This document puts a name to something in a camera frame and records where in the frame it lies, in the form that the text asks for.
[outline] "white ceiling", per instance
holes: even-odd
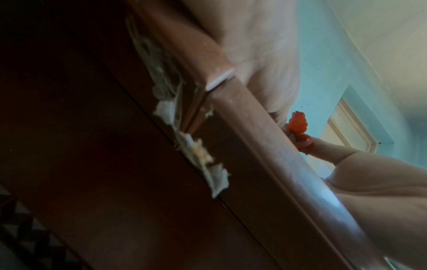
[[[427,0],[327,0],[407,116],[427,120]]]

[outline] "red object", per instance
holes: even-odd
[[[314,148],[313,140],[304,133],[307,131],[307,126],[306,115],[298,111],[292,113],[289,123],[285,125],[285,129],[295,136],[295,147],[306,155]]]

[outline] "blue wall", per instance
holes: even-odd
[[[388,136],[388,141],[382,135],[376,137],[388,144],[380,154],[418,163],[414,155],[417,137],[408,121],[326,2],[299,0],[298,24],[301,87],[291,112],[306,113],[307,133],[320,135],[338,101],[350,87],[359,99],[354,105],[350,104],[354,112],[359,116],[368,108],[374,117],[359,118],[367,127],[375,129],[380,124],[380,129]],[[348,98],[348,103],[357,99]]]

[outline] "window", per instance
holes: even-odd
[[[362,125],[347,103],[341,99],[329,118],[320,139],[364,152],[375,153],[377,143]],[[308,164],[320,177],[326,178],[334,170],[334,165],[309,156]]]

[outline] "ceiling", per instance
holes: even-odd
[[[427,121],[427,0],[326,0],[408,118]]]

